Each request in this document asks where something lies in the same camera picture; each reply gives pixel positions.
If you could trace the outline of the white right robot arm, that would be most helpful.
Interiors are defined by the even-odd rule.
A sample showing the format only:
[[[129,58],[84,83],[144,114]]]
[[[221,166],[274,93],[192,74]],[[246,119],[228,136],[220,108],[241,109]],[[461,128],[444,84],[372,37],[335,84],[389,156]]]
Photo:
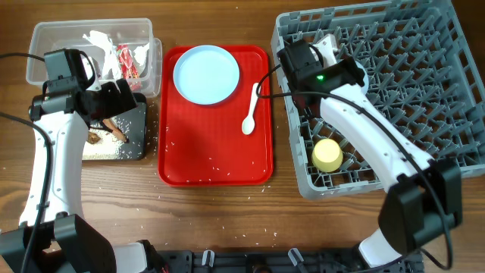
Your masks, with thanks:
[[[379,228],[358,244],[365,268],[382,269],[422,251],[444,236],[453,263],[450,232],[462,223],[462,175],[451,159],[436,160],[404,137],[369,101],[365,68],[354,58],[337,60],[330,42],[305,40],[277,53],[296,107],[338,130],[371,166],[386,191]]]

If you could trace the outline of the white plastic spoon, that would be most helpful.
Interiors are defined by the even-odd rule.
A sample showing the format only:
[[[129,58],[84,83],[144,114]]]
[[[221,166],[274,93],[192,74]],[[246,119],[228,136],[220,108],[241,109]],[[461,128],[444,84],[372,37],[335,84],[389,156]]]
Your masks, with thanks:
[[[242,121],[242,132],[245,135],[250,135],[255,129],[254,113],[258,101],[258,83],[254,83],[251,92],[251,98],[249,102],[248,114]]]

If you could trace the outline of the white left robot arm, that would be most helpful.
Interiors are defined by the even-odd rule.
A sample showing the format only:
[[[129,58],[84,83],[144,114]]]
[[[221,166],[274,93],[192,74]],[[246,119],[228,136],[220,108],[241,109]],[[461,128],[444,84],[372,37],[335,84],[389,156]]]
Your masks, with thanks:
[[[13,231],[1,235],[1,256],[14,272],[148,272],[144,241],[112,246],[83,218],[81,168],[91,124],[137,107],[129,84],[92,89],[85,52],[60,49],[41,58],[48,71],[29,120],[36,150],[27,203]]]

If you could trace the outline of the large light blue plate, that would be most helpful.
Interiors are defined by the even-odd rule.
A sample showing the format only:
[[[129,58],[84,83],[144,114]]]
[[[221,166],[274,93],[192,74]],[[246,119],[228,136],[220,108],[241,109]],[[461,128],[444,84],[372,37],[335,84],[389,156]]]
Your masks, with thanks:
[[[198,45],[184,52],[174,66],[173,81],[177,92],[197,105],[214,105],[236,90],[240,69],[226,49]]]

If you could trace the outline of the brown food scrap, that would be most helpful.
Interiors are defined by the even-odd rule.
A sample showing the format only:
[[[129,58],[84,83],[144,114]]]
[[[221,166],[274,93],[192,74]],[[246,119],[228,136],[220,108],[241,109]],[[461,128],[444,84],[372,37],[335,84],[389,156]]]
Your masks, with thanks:
[[[88,132],[88,138],[87,138],[87,143],[91,144],[91,145],[95,145],[96,143],[98,143],[99,141],[101,140],[101,137],[96,134],[96,133],[93,133],[91,131]]]

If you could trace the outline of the brown carrot piece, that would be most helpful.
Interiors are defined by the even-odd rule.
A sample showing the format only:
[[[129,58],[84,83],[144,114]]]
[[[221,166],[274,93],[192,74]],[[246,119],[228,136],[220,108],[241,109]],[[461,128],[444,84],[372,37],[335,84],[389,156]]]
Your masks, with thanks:
[[[128,138],[125,134],[123,134],[117,127],[117,125],[109,118],[109,119],[104,119],[102,123],[109,129],[111,130],[111,133],[120,141],[123,143],[128,142]]]

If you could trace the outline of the white rice grains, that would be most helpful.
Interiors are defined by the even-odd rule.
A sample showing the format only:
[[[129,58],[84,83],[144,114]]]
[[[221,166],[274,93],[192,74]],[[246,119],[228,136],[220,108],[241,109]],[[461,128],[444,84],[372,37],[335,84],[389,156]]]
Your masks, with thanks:
[[[112,121],[127,136],[128,142],[118,140],[104,124],[96,124],[89,131],[98,134],[101,140],[95,145],[87,143],[83,149],[84,161],[139,160],[145,155],[146,123],[129,118],[114,117]]]

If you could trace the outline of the yellow plastic cup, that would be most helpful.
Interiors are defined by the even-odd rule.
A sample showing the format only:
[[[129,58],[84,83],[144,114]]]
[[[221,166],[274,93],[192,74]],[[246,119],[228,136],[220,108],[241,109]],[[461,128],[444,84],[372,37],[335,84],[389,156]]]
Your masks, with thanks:
[[[313,165],[320,171],[333,172],[343,163],[343,151],[332,139],[322,139],[316,142],[311,154]]]

